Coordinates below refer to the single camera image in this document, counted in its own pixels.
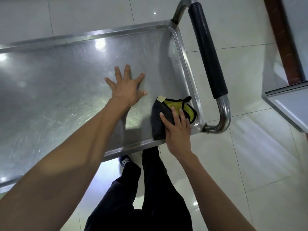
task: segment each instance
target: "hand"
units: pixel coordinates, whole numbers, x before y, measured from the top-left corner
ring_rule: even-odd
[[[128,102],[128,106],[131,107],[138,102],[138,100],[147,95],[146,91],[137,91],[137,86],[143,80],[145,74],[142,73],[134,80],[130,79],[131,68],[129,65],[125,66],[124,77],[122,78],[120,69],[115,67],[115,76],[117,83],[114,83],[109,78],[105,78],[106,83],[112,90],[112,97],[120,98]]]
[[[180,109],[180,117],[175,111],[174,107],[171,107],[172,115],[174,118],[175,125],[171,124],[164,116],[160,113],[160,119],[166,126],[166,143],[169,151],[177,159],[182,158],[185,155],[191,153],[190,146],[190,123],[188,118],[185,119],[185,115],[182,109]]]

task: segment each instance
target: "cart handle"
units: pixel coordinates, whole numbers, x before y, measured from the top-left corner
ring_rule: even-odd
[[[220,114],[220,120],[216,126],[209,126],[205,124],[201,131],[219,134],[224,132],[229,127],[231,121],[230,104],[227,97],[228,89],[218,61],[209,27],[206,23],[202,6],[198,0],[181,0],[177,6],[172,21],[178,25],[187,7],[210,88],[214,99],[217,101]]]

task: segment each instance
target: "cleaning cloth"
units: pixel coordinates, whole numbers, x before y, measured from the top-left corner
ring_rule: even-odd
[[[166,138],[165,125],[160,119],[159,113],[162,112],[165,118],[174,125],[174,119],[171,112],[173,106],[178,115],[180,115],[180,108],[183,109],[185,118],[188,118],[190,123],[193,123],[197,117],[197,112],[189,104],[186,104],[191,100],[191,96],[185,99],[172,100],[163,96],[157,97],[152,107],[151,125],[152,125],[152,137],[154,140],[162,140]]]

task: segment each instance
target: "metal tray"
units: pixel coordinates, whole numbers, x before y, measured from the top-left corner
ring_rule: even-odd
[[[179,4],[178,22],[186,6]],[[144,72],[140,88],[148,95],[118,123],[103,161],[164,143],[151,134],[150,114],[159,95],[191,96],[198,113],[192,134],[206,131],[175,18],[1,45],[0,187],[18,180],[106,105],[111,90],[104,77],[115,81],[116,65],[123,71],[129,64],[132,78]]]

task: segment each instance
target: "person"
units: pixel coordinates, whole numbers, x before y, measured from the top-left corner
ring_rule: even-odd
[[[112,89],[106,106],[41,159],[0,200],[1,230],[54,231],[69,219],[98,170],[115,126],[129,107],[147,94],[137,91],[145,75],[131,80],[129,65],[123,77],[116,66],[115,76],[116,83],[105,78]],[[167,147],[188,177],[207,228],[255,230],[192,153],[190,124],[183,111],[180,118],[174,108],[172,113],[175,125],[160,114]],[[189,211],[172,185],[157,147],[143,151],[145,197],[141,210],[133,209],[141,169],[129,157],[121,164],[121,177],[88,218],[85,230],[192,230]]]

